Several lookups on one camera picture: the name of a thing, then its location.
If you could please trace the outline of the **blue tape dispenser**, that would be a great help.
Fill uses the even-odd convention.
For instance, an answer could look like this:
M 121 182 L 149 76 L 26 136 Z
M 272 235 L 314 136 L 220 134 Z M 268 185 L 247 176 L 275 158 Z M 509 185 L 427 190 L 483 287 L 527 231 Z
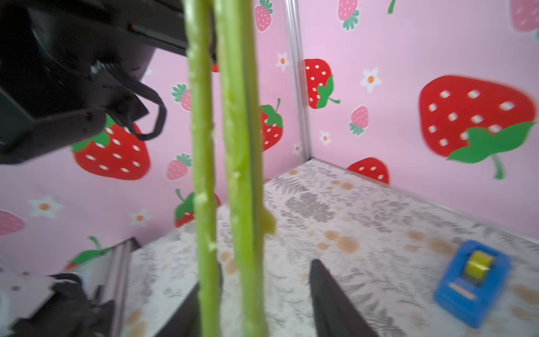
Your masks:
M 469 327 L 478 329 L 508 282 L 510 257 L 467 240 L 456 251 L 434 294 L 435 302 Z

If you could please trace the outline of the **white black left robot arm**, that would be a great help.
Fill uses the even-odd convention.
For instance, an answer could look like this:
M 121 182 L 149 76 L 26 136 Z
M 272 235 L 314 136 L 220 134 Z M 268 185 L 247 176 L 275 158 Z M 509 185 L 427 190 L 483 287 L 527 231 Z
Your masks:
M 180 1 L 3 1 L 1 163 L 20 164 L 99 135 L 107 118 L 129 131 L 158 107 L 142 78 L 157 49 L 185 55 Z

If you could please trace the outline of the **pink artificial flower bouquet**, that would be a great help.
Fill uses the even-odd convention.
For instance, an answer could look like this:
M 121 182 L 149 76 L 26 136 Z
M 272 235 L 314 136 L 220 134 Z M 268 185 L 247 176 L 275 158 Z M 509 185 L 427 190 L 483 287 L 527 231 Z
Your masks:
M 215 163 L 211 85 L 217 45 L 222 91 L 225 166 L 234 254 L 239 267 L 243 332 L 265 336 L 264 237 L 275 219 L 263 203 L 261 114 L 250 1 L 185 1 L 192 89 L 195 225 L 199 310 L 203 336 L 220 335 L 220 272 L 216 239 Z

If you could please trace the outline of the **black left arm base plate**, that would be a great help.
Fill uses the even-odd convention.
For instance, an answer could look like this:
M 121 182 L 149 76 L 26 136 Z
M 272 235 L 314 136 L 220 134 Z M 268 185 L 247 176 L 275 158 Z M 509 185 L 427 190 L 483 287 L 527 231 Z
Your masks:
M 17 317 L 5 336 L 116 336 L 114 300 L 98 304 L 74 273 L 59 273 L 52 280 L 52 295 L 29 317 Z

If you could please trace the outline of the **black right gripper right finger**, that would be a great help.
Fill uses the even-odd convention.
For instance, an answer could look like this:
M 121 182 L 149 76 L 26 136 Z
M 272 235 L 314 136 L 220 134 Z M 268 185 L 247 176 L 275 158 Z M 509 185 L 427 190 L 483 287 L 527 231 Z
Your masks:
M 310 264 L 310 292 L 318 337 L 377 337 L 323 262 Z

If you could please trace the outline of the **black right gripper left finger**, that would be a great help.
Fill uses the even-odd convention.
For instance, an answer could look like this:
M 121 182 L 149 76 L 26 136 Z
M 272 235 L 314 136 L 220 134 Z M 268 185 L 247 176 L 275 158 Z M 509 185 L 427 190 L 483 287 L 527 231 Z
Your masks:
M 157 301 L 161 327 L 154 336 L 202 336 L 199 304 L 199 271 L 196 265 L 182 270 L 163 286 Z

